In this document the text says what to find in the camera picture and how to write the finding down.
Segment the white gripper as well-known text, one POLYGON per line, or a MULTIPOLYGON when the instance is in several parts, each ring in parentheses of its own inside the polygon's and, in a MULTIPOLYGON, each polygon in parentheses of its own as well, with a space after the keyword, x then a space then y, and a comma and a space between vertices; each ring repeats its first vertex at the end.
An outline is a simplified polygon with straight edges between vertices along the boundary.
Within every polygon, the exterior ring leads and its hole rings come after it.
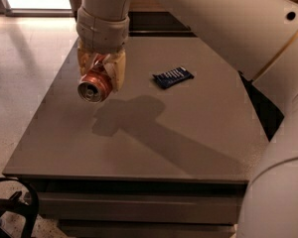
POLYGON ((128 30, 129 17, 121 21, 103 20, 80 7, 76 21, 76 31, 80 37, 77 41, 80 75, 86 75, 100 60, 110 77, 113 91, 119 91, 125 77, 126 53, 122 48, 128 39, 128 30))

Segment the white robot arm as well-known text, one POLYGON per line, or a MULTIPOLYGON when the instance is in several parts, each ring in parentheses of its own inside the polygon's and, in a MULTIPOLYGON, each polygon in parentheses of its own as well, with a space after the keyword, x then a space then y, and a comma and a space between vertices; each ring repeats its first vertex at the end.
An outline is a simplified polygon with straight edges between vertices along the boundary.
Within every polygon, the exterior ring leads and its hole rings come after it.
MULTIPOLYGON (((157 0, 284 115, 250 180, 236 238, 298 238, 298 5, 288 0, 157 0)), ((101 102, 121 87, 130 0, 81 0, 78 92, 101 102)))

